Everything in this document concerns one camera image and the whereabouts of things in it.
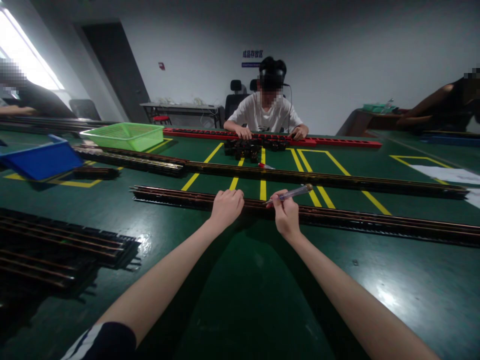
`person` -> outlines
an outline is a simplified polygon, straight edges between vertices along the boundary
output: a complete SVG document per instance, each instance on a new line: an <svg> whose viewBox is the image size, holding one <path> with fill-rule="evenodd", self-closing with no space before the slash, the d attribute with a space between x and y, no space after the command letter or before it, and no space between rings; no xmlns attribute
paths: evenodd
<svg viewBox="0 0 480 360"><path fill-rule="evenodd" d="M0 117L77 118L56 94L29 81L17 65L3 58L0 59L0 84L16 90L20 98L17 105L0 107Z"/></svg>
<svg viewBox="0 0 480 360"><path fill-rule="evenodd" d="M435 353L300 231L299 206L271 196L278 232L304 261L371 359L438 359ZM131 359L203 252L240 215L241 190L219 191L210 218L135 282L67 351L62 360Z"/></svg>
<svg viewBox="0 0 480 360"><path fill-rule="evenodd" d="M402 130L446 130L464 132L475 116L480 124L480 77L465 74L442 86L406 112L396 122Z"/></svg>
<svg viewBox="0 0 480 360"><path fill-rule="evenodd" d="M268 56L259 65L257 92L247 96L223 124L240 139L252 138L252 131L280 133L286 129L294 140L304 139L309 128L300 120L294 107L282 96L287 67L282 60Z"/></svg>

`white paper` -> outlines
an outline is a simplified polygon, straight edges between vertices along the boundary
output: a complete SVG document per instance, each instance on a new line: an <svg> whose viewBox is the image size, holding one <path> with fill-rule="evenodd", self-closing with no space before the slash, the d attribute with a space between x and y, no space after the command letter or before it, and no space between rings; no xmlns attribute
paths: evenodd
<svg viewBox="0 0 480 360"><path fill-rule="evenodd" d="M466 196L466 201L480 209L480 188L470 188L470 192Z"/></svg>
<svg viewBox="0 0 480 360"><path fill-rule="evenodd" d="M410 165L415 170L434 179L451 183L466 183L480 185L480 176L465 169L453 169L440 166Z"/></svg>

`white t-shirt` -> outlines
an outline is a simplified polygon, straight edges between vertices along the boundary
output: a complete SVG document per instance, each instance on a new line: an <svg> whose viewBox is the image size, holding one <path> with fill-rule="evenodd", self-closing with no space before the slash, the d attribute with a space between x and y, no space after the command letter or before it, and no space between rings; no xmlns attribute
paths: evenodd
<svg viewBox="0 0 480 360"><path fill-rule="evenodd" d="M251 131L270 131L272 133L279 133L281 128L291 133L295 127L303 124L290 101L282 95L273 101L270 110L265 111L259 92L243 99L228 120L237 125L247 124Z"/></svg>

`doorway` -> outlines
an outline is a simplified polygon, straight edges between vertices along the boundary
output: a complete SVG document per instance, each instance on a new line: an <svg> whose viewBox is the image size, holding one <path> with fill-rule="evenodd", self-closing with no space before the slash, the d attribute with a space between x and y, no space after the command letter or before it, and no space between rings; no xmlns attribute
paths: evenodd
<svg viewBox="0 0 480 360"><path fill-rule="evenodd" d="M150 101L124 27L120 22L81 27L126 116L132 123L149 124L142 103Z"/></svg>

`green workbench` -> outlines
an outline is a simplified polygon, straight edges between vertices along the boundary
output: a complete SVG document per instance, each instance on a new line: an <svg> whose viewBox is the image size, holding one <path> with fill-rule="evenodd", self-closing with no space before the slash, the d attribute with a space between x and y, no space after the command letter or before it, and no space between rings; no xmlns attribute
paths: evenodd
<svg viewBox="0 0 480 360"><path fill-rule="evenodd" d="M267 150L274 168L435 182L407 164L463 167L480 173L480 149L427 145L378 132L381 149L340 146ZM48 142L43 135L0 131L10 150ZM69 139L73 144L77 139ZM238 165L219 140L171 137L151 152ZM249 160L243 166L252 167ZM129 186L216 194L235 186L260 199L294 184L192 174L185 178L123 169L112 181L61 175L25 181L0 173L0 207L128 236L142 236L137 260L101 268L77 298L51 296L7 329L1 359L59 359L133 282L191 235L207 212L136 202ZM337 188L314 189L299 204L480 226L464 200ZM480 354L480 249L302 226L324 254L379 299L443 359ZM241 217L197 263L165 314L138 348L142 359L353 359L360 345L272 221Z"/></svg>

